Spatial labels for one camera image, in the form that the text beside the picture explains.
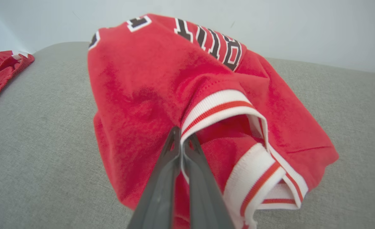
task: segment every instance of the gray cushion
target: gray cushion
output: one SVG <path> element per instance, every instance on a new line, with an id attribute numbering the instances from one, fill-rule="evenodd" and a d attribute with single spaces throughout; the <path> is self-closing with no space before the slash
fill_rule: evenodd
<path id="1" fill-rule="evenodd" d="M 126 228 L 99 155 L 87 42 L 52 45 L 0 94 L 0 228 Z M 268 59 L 340 159 L 300 210 L 259 228 L 375 228 L 375 74 Z"/>

